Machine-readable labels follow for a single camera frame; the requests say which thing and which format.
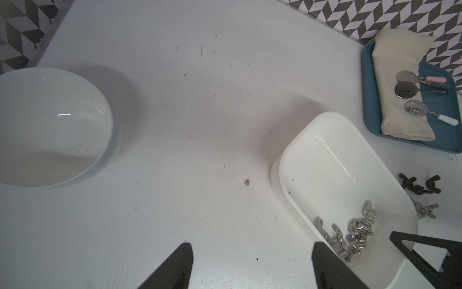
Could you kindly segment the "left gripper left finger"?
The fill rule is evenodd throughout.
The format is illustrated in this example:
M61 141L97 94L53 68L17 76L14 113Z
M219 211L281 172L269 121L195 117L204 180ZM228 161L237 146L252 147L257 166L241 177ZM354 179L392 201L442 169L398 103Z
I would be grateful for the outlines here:
M139 289L187 289L193 268L193 249L182 243L140 286Z

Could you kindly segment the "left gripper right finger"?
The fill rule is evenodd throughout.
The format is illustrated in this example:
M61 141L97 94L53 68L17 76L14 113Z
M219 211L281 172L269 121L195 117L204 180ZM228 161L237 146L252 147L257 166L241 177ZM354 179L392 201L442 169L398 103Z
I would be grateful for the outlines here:
M312 263L319 289L368 288L324 242L314 243Z

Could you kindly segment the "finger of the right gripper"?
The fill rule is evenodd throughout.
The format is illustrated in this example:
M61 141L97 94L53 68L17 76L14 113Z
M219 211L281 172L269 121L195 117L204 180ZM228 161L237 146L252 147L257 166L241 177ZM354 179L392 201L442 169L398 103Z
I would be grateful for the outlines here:
M462 287L462 244L441 238L419 236L393 231L389 237L397 249L436 289L460 289ZM408 249L404 241L446 249L446 255L439 269L433 268L415 250Z

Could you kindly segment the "removed silver wing nuts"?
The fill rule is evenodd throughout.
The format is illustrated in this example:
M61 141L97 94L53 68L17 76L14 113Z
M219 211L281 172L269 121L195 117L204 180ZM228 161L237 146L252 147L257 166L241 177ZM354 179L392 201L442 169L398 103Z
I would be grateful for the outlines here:
M422 203L415 201L414 199L412 199L412 202L414 204L418 219L422 219L424 217L429 217L431 219L437 219L433 211L434 209L439 208L439 204L432 204L432 205L424 206Z

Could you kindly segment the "white storage box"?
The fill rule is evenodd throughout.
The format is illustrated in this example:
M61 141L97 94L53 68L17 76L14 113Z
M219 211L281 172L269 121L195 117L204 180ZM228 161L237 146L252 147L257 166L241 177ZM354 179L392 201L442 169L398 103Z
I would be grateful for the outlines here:
M328 234L332 225L346 233L370 201L377 212L374 234L348 266L371 289L393 287L405 256L389 237L394 231L417 233L415 207L349 119L335 112L317 116L276 159L270 179L312 242L323 240L317 218Z

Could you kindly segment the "black wing nut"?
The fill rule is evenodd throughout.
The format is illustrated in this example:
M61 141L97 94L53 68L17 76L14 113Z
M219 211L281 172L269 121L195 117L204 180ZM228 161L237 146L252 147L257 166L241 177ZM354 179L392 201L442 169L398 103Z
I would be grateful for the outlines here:
M423 195L427 193L427 190L421 185L414 185L414 182L417 180L416 177L408 178L404 174L400 173L398 177L402 180L401 186L403 189L410 190L415 195Z
M428 191L430 191L431 193L434 193L434 194L440 194L442 190L437 188L437 186L436 186L436 182L440 181L440 180L441 180L441 177L439 175L434 175L430 179L427 179L426 187L427 187Z

